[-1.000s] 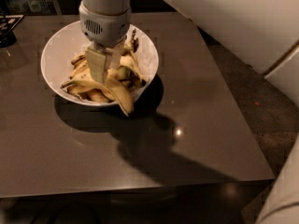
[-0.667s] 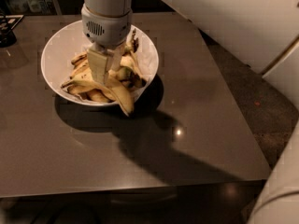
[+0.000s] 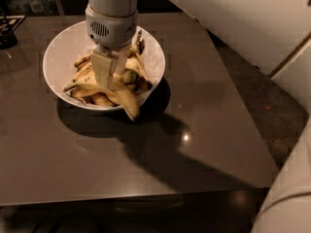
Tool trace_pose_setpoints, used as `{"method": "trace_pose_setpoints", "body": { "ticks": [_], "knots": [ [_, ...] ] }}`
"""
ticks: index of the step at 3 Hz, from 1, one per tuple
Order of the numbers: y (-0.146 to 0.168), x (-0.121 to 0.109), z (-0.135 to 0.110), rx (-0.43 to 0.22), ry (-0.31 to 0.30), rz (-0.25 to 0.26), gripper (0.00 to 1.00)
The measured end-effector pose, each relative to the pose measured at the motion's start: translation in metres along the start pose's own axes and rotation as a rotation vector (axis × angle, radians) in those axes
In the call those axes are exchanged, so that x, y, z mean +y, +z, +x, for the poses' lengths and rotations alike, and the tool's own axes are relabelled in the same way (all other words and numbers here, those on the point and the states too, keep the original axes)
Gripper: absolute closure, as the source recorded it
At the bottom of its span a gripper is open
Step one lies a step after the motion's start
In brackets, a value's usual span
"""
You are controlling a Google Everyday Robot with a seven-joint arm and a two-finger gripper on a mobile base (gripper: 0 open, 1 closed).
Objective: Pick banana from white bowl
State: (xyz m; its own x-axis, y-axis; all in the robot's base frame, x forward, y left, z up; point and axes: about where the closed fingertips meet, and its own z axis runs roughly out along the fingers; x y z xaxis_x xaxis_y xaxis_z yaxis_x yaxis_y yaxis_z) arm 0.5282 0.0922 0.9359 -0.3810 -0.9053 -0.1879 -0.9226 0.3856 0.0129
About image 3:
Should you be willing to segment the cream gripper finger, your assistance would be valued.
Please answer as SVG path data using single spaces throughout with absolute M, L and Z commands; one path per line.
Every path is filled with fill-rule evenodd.
M 104 54 L 93 50 L 90 53 L 90 60 L 96 82 L 108 88 L 118 66 L 118 57 L 116 55 Z
M 117 57 L 117 66 L 114 73 L 115 77 L 120 77 L 123 74 L 128 54 L 129 48 L 123 48 L 114 52 L 114 55 Z

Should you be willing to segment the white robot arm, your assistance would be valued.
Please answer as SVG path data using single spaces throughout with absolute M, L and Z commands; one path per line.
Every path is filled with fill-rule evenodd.
M 207 28 L 230 57 L 256 66 L 304 110 L 310 109 L 310 0 L 168 0 Z M 88 0 L 86 20 L 110 50 L 133 36 L 138 0 Z M 311 115 L 255 219 L 251 233 L 311 233 Z

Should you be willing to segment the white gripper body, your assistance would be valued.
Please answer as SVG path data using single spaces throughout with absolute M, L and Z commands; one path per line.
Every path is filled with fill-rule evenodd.
M 128 17 L 110 17 L 86 7 L 86 33 L 96 44 L 107 49 L 121 49 L 128 45 L 136 32 L 138 13 Z

